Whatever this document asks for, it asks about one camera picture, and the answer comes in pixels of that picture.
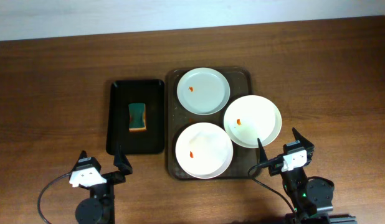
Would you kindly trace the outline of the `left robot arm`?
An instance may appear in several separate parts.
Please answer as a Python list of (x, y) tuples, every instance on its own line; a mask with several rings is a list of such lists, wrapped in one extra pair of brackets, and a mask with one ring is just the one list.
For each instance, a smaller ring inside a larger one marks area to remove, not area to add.
[(87, 189), (89, 198), (81, 201), (75, 210), (78, 223), (107, 224), (115, 223), (114, 186), (126, 182), (126, 176), (133, 169), (121, 147), (114, 151), (114, 166), (117, 171), (101, 174), (101, 165), (94, 157), (88, 157), (85, 151), (71, 170), (69, 183), (73, 187)]

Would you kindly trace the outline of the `white plate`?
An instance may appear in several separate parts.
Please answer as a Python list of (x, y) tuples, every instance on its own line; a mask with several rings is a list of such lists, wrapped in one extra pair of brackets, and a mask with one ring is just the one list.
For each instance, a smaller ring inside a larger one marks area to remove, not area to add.
[(211, 179), (221, 175), (233, 158), (230, 137), (212, 123), (196, 123), (181, 132), (175, 145), (179, 166), (198, 179)]
[(282, 116), (276, 105), (257, 95), (234, 100), (224, 113), (223, 126), (231, 140), (245, 148), (257, 148), (273, 142), (282, 128)]
[(231, 95), (229, 82), (212, 68), (195, 68), (181, 76), (177, 89), (180, 104), (198, 115), (214, 114), (227, 104)]

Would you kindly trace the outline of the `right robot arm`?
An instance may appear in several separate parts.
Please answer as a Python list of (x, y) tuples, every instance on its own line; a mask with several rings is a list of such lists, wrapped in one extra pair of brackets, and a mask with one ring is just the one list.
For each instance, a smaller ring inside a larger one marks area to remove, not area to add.
[(328, 213), (333, 210), (335, 185), (322, 177), (309, 177), (304, 171), (312, 161), (314, 144), (292, 129), (295, 140), (283, 146), (283, 153), (267, 159), (260, 140), (259, 163), (250, 168), (269, 169), (269, 175), (280, 175), (286, 196), (281, 198), (292, 211), (282, 223), (330, 223)]

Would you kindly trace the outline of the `green and yellow sponge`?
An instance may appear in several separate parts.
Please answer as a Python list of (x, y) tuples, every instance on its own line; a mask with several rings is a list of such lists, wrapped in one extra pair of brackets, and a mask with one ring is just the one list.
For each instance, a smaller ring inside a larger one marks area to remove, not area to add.
[(146, 105), (144, 103), (131, 103), (129, 109), (129, 131), (146, 131)]

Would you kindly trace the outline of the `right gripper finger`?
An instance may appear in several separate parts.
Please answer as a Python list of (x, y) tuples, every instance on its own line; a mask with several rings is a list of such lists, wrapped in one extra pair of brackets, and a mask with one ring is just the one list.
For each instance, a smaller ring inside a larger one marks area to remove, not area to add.
[(265, 153), (262, 142), (257, 138), (258, 147), (259, 147), (259, 165), (266, 165), (268, 163), (267, 155)]
[(308, 139), (306, 139), (305, 137), (303, 137), (298, 131), (297, 129), (295, 128), (292, 128), (292, 133), (295, 137), (295, 140), (296, 141), (299, 141), (302, 146), (304, 148), (310, 148), (310, 147), (314, 147), (314, 144), (312, 142), (310, 142)]

